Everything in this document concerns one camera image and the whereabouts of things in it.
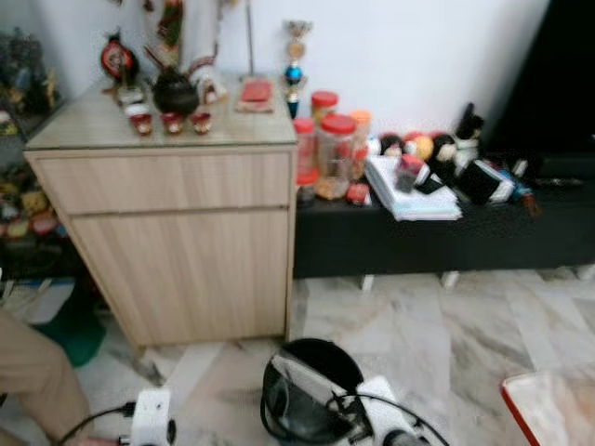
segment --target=khaki pants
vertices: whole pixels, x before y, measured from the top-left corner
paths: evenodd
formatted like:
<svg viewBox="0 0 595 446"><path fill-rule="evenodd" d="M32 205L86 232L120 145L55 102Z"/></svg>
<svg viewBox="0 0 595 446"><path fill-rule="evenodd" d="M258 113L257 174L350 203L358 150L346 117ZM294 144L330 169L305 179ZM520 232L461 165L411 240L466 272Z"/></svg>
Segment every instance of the khaki pants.
<svg viewBox="0 0 595 446"><path fill-rule="evenodd" d="M19 398L23 409L53 440L89 416L85 395L62 349L2 309L0 393Z"/></svg>

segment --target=paper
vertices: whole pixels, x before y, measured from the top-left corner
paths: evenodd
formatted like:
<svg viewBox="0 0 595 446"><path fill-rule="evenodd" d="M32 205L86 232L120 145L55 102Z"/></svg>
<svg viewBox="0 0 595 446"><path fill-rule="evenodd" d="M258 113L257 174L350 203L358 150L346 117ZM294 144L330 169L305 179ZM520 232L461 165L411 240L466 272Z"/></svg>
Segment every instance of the paper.
<svg viewBox="0 0 595 446"><path fill-rule="evenodd" d="M394 185L398 164L399 158L386 156L370 156L365 162L368 181L397 220L455 220L462 216L455 193L446 186L428 195L417 190L411 193L397 190ZM431 178L441 182L436 175Z"/></svg>

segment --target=power cord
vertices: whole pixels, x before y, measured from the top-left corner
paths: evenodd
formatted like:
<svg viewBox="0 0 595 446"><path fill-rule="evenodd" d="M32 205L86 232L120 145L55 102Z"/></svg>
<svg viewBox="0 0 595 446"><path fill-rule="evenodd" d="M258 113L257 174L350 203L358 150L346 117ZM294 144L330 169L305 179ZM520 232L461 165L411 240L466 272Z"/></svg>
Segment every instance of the power cord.
<svg viewBox="0 0 595 446"><path fill-rule="evenodd" d="M442 443L444 446L450 446L448 444L448 441L446 441L444 439L444 437L442 435L440 435L438 433L438 431L436 429L434 429L434 427L432 427L432 425L430 423L428 423L426 420L424 420L421 416L417 415L416 413L414 413L413 411L407 409L406 407L403 407L399 403L396 403L394 401L388 400L386 398L379 397L377 395L372 395L372 394L368 394L368 393L348 393L348 394L345 394L345 395L335 395L333 398L331 398L326 403L326 407L328 407L332 402L336 402L337 405L339 407L341 407L341 404L340 403L344 399L346 399L346 398L352 398L352 397L368 398L370 400L377 400L377 401L380 401L380 402L384 402L385 404L388 404L389 406L395 407L395 408L399 409L400 411L403 411L403 412L407 413L409 416L415 418L416 419L416 425L423 425L424 427L426 427L434 435L434 437L436 437L436 439L438 439L438 441L440 443Z"/></svg>
<svg viewBox="0 0 595 446"><path fill-rule="evenodd" d="M108 415L110 413L120 413L124 418L130 418L132 415L134 415L134 410L136 409L136 407L137 407L136 401L129 401L126 404L124 404L123 406L113 407L106 411L102 411L102 412L98 412L93 415L90 415L87 418L85 418L83 421L81 421L78 425L73 427L70 430L70 432L68 434L66 434L58 442L58 446L63 446L64 444L66 444L66 441L68 441L69 439L74 437L79 430L81 430L83 427L88 425L91 421L93 421L97 418L101 418L102 416Z"/></svg>

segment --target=snack jar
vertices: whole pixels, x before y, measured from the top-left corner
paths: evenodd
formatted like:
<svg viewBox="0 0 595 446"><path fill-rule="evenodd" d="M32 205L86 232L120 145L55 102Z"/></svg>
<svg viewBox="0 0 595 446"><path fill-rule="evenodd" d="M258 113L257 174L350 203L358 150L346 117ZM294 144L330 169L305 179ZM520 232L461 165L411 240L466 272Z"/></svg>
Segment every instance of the snack jar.
<svg viewBox="0 0 595 446"><path fill-rule="evenodd" d="M309 173L297 176L297 207L312 206L316 198L316 182L318 170L312 169Z"/></svg>
<svg viewBox="0 0 595 446"><path fill-rule="evenodd" d="M316 193L326 200L342 198L350 186L353 161L353 132L357 124L343 114L329 114L318 132Z"/></svg>
<svg viewBox="0 0 595 446"><path fill-rule="evenodd" d="M359 181L365 173L365 158L368 156L367 143L361 149L356 149L351 166L351 181Z"/></svg>
<svg viewBox="0 0 595 446"><path fill-rule="evenodd" d="M359 151L367 146L370 123L372 123L372 113L368 110L356 110L350 116L357 123L357 128L353 135L353 149Z"/></svg>
<svg viewBox="0 0 595 446"><path fill-rule="evenodd" d="M314 121L310 118L294 119L297 135L297 176L306 176L315 167Z"/></svg>
<svg viewBox="0 0 595 446"><path fill-rule="evenodd" d="M337 111L338 95L332 91L318 90L311 96L311 117L317 125L327 114Z"/></svg>

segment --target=wooden cabinet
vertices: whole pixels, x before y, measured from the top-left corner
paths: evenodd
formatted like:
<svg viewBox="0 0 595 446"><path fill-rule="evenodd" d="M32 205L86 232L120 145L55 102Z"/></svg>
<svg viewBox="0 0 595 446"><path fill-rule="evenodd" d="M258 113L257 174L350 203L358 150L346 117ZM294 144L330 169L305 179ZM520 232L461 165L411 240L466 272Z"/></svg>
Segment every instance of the wooden cabinet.
<svg viewBox="0 0 595 446"><path fill-rule="evenodd" d="M30 143L28 161L135 347L285 333L296 141L275 101L272 115L213 106L206 137L166 137L153 119L140 138L95 91Z"/></svg>

